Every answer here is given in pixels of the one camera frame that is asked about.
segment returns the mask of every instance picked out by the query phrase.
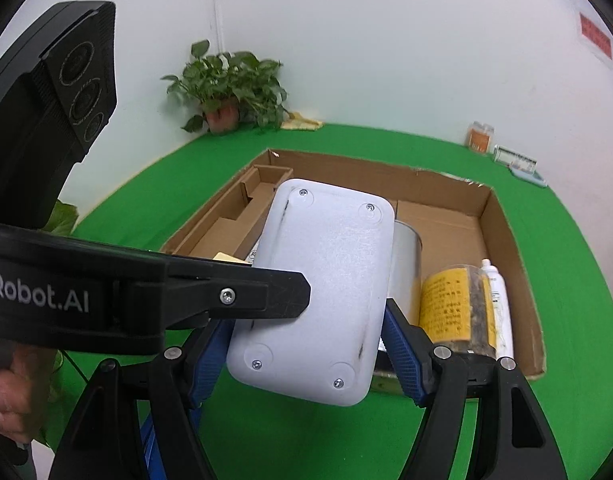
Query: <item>white wall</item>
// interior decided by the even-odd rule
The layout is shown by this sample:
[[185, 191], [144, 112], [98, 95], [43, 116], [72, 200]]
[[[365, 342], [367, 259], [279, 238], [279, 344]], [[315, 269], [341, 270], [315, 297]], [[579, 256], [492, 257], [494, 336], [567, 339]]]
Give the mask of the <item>white wall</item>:
[[[27, 0], [0, 38], [0, 56], [45, 10], [65, 0]], [[180, 73], [191, 43], [216, 43], [213, 0], [112, 0], [116, 3], [118, 106], [60, 198], [82, 215], [152, 162], [189, 142], [190, 115], [166, 97], [159, 78]]]
[[577, 6], [597, 17], [586, 0], [217, 1], [224, 47], [284, 62], [307, 116], [454, 142], [493, 124], [538, 159], [613, 292], [613, 70]]

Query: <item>green plant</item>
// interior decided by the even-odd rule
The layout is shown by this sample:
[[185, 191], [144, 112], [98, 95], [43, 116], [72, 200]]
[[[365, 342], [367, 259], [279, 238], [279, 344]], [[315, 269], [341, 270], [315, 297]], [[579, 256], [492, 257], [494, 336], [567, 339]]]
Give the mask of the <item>green plant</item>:
[[77, 207], [58, 200], [53, 206], [48, 222], [41, 230], [57, 236], [69, 236], [73, 232], [77, 217]]
[[286, 91], [277, 79], [282, 63], [258, 60], [251, 52], [206, 54], [208, 47], [208, 40], [191, 45], [193, 61], [186, 64], [182, 77], [170, 74], [162, 78], [171, 81], [167, 92], [186, 94], [200, 102], [202, 113], [190, 118], [184, 130], [199, 130], [206, 114], [218, 110], [222, 101], [232, 96], [240, 103], [241, 120], [279, 126], [286, 111], [282, 106]]

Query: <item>white rounded rectangular object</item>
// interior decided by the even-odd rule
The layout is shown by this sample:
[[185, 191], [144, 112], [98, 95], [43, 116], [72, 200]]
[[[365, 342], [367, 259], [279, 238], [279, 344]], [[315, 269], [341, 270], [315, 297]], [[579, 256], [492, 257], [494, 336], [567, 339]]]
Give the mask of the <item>white rounded rectangular object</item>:
[[378, 196], [292, 179], [277, 190], [254, 267], [302, 272], [311, 302], [291, 320], [238, 320], [231, 375], [350, 406], [368, 393], [384, 316], [394, 211]]

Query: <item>green surface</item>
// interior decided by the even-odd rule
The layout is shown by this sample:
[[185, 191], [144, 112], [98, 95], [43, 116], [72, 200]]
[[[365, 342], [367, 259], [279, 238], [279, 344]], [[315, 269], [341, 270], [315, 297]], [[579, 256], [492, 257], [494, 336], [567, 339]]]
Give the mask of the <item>green surface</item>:
[[[547, 374], [533, 389], [569, 478], [590, 478], [613, 446], [611, 297], [591, 251], [554, 193], [515, 179], [486, 157], [427, 137], [352, 126], [206, 136], [144, 170], [93, 211], [75, 234], [157, 250], [265, 148], [429, 168], [495, 188], [529, 273], [547, 345]], [[172, 334], [171, 340], [181, 337]], [[74, 356], [88, 374], [101, 359]], [[64, 402], [52, 407], [48, 437], [53, 444], [82, 387], [67, 366], [63, 379]], [[466, 472], [475, 410], [475, 403], [469, 403], [454, 479]], [[375, 393], [351, 408], [314, 404], [244, 386], [224, 372], [205, 405], [200, 434], [221, 480], [395, 479], [422, 413], [408, 399]]]

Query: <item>plant pot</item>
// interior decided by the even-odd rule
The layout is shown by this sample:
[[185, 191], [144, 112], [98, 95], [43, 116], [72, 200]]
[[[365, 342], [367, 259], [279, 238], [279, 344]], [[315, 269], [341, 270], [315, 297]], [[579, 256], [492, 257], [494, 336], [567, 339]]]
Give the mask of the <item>plant pot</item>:
[[240, 121], [237, 98], [229, 97], [222, 100], [222, 105], [215, 112], [206, 112], [208, 130], [212, 134], [220, 135], [237, 129]]

